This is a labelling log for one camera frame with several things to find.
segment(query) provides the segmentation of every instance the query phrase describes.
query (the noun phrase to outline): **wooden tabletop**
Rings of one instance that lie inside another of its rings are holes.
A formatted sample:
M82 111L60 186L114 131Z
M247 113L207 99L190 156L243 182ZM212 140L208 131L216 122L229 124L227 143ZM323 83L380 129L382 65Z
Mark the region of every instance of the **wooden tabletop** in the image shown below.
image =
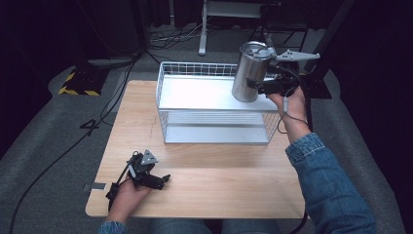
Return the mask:
M159 163L153 176L170 175L153 190L135 216L203 218L301 218L304 199L297 173L284 150L286 135L268 145L164 144L155 81L130 81L109 137L86 206L90 216L106 216L105 198L134 151L149 149Z

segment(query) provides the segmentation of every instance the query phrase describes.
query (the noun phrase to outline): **wire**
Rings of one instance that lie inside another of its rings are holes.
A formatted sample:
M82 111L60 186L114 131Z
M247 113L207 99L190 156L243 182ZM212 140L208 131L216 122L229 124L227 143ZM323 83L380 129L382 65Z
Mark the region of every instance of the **wire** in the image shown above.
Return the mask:
M136 64L137 62L137 58L134 59L133 63L128 67L127 71L125 72L126 75L126 80L128 80L128 77L131 73L131 69L133 68L133 66ZM9 234L13 234L13 229L15 226L15 221L16 221L16 217L18 215L18 211L19 211L19 207L21 206L22 201L24 200L25 196L28 194L28 192L30 191L30 189L36 184L36 182L52 167L54 166L60 159L62 159L64 156L66 156L74 147L76 147L83 139L85 139L94 129L96 129L100 123L103 122L103 120L107 117L107 115L112 111L112 109L115 107L116 103L119 101L120 96L118 96L117 100L115 101L115 104L112 105L112 107L106 112L106 114L103 115L103 117L101 116L100 113L100 120L97 122L96 125L92 126L87 133L85 133L84 135L82 135L75 143L73 143L68 149L66 149L66 151L64 151L60 156L58 156L45 170L43 170L43 172L41 174L39 174L31 183L30 185L26 188L26 190L24 190L23 194L21 195L18 203L16 204L15 210L13 212L12 215L12 220L10 222L10 227L9 227Z
M128 181L128 180L130 180L130 179L131 179L131 177L126 178L124 181L122 181L121 183L119 183L119 186L122 186L122 184L124 184L124 182L126 182L126 181Z
M124 182L127 181L127 179L126 179L126 180L124 180L123 182L121 182L122 178L124 177L125 172L128 170L129 165L130 165L130 164L127 163L127 165L125 166L124 170L122 171L121 175L120 175L119 178L118 178L118 181L116 181L116 184L117 184L117 185L121 186L122 183L124 183Z
M282 118L279 119L279 122L277 123L277 131L279 131L280 134L287 134L287 132L282 132L280 130L280 123L282 122Z
M162 58L162 59L167 59L167 60L171 60L171 61L175 61L173 59L167 58L167 57L162 57L162 56L157 56L157 55L153 55L151 53L149 53L147 50L145 50L146 54L148 54L157 64L161 64L161 62L159 60L157 60L155 57L158 58Z
M201 36L201 34L197 34L197 35L193 35L193 36L191 36L191 34L194 33L195 31L197 31L197 29L199 29L202 25L203 24L200 23L199 25L197 25L193 29L188 29L189 30L188 33L183 32L183 29L181 29L178 34L173 35L173 33L176 32L176 30L174 30L167 37L164 37L163 32L154 32L155 34L161 33L162 37L160 37L160 38L156 37L156 38L150 40L150 48L153 49L153 50L169 49L169 48L175 46L176 44L178 44L179 42L186 42L186 41L189 41L189 40L193 39L194 37L199 37L199 36ZM162 46L152 44L152 42L162 42L162 41L165 41L164 45L162 45Z
M292 119L304 122L305 124L307 124L309 126L310 131L313 131L313 118L312 118L312 112L311 112L311 98L309 96L309 92L307 90L307 86L306 86L305 81L303 79L301 79L299 74L296 74L294 71L292 71L288 68L278 66L278 69L283 71L283 72L286 72L286 73L292 75L294 78L298 79L299 86L301 87L301 90L303 91L303 95L304 95L304 101L305 101L304 105L305 105L305 110L306 110L307 122L305 120L294 118L294 117L290 116L287 112L284 112L283 116L286 115L286 116L288 116ZM289 92L291 92L292 90L293 89L288 90L285 93L285 96L287 97ZM291 234L298 233L304 227L304 225L306 224L307 219L308 219L308 214L307 214L307 211L304 210L304 214L303 214L303 217L301 219L300 224L294 230L292 230L290 233Z
M133 68L133 66L136 64L138 58L135 58L133 63L130 64L130 66L127 68L127 70L125 71L125 75L124 75L124 80L122 81L121 85L118 87L118 89L116 90L115 94L112 96L112 98L106 103L106 105L102 108L101 112L100 112L100 121L103 122L106 125L109 126L113 126L112 124L109 124L107 122L104 121L104 118L106 118L106 116L115 108L116 104L118 103L118 101L121 99L122 93L125 90L125 87L127 85L127 81L128 78L130 76L131 73L131 69ZM113 100L113 98L115 98L115 96L118 94L118 92L121 90L121 92L119 93L118 97L115 100L115 103L113 103L113 105L109 108L109 110L106 112L106 114L104 115L104 117L102 117L104 110L107 108L107 106L109 106L110 102Z

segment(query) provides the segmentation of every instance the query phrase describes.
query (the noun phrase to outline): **silver cylinder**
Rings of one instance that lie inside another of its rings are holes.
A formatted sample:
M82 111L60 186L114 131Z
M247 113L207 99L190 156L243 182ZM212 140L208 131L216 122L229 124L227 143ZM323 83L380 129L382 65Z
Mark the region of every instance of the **silver cylinder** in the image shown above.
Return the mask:
M274 48L269 48L261 42L246 42L240 47L240 58L232 89L234 98L243 102L257 100L257 90L248 87L246 79L262 82L273 54Z

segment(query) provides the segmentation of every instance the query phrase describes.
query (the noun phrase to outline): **person's left hand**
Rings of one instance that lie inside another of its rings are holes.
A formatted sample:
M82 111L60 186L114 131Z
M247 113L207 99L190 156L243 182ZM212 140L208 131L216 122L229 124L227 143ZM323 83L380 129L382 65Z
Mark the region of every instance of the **person's left hand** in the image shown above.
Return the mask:
M130 215L134 212L140 201L145 198L152 188L138 186L134 187L133 181L127 178L118 190L118 194L113 201L112 208L106 221L118 221L126 223Z

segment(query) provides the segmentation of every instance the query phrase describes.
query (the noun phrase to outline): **denim jacket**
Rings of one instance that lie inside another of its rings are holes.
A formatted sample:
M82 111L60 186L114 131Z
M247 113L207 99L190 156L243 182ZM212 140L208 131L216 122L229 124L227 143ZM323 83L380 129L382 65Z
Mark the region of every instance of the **denim jacket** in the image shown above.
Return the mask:
M349 177L316 134L285 150L298 174L306 211L316 233L375 233L375 219ZM125 233L122 223L102 223L99 233Z

